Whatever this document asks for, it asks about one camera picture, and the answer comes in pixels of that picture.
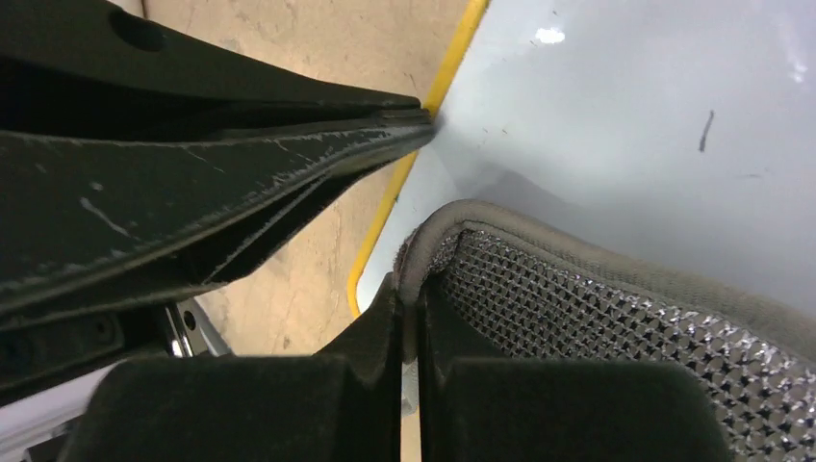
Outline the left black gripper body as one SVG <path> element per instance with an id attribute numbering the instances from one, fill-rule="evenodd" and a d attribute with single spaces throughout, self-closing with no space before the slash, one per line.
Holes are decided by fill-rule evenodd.
<path id="1" fill-rule="evenodd" d="M 229 351 L 194 299 L 3 330 L 1 458 L 57 460 L 99 382 L 125 361 Z"/>

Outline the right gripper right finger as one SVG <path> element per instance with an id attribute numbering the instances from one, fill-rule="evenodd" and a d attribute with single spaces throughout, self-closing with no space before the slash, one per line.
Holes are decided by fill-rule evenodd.
<path id="1" fill-rule="evenodd" d="M 732 457 L 697 378 L 628 356 L 569 288 L 436 276 L 417 310 L 427 461 Z"/>

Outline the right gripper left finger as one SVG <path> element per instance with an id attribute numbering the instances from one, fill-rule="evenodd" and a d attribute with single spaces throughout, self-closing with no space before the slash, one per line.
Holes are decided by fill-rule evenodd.
<path id="1" fill-rule="evenodd" d="M 63 461 L 396 461 L 402 313 L 373 304 L 306 356 L 169 359 L 114 367 Z"/>

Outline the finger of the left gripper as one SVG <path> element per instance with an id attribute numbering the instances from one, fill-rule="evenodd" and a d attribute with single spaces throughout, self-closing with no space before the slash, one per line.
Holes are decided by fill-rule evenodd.
<path id="1" fill-rule="evenodd" d="M 263 128 L 419 106 L 251 59 L 107 1 L 1 5 L 5 128 Z"/>
<path id="2" fill-rule="evenodd" d="M 108 311 L 219 288 L 434 132 L 424 110 L 200 142 L 5 132 L 1 315 Z"/>

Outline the grey eraser pad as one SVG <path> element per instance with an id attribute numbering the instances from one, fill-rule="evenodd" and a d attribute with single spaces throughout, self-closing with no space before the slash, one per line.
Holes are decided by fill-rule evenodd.
<path id="1" fill-rule="evenodd" d="M 406 305 L 439 290 L 516 357 L 664 360 L 699 379 L 734 456 L 815 457 L 815 319 L 620 255 L 488 202 L 448 203 L 395 257 Z"/>

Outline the yellow framed whiteboard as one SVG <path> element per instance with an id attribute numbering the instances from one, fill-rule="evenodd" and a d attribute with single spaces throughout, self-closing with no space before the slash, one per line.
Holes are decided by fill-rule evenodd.
<path id="1" fill-rule="evenodd" d="M 347 282 L 478 198 L 634 258 L 815 309 L 811 1 L 469 5 L 435 139 L 397 165 Z"/>

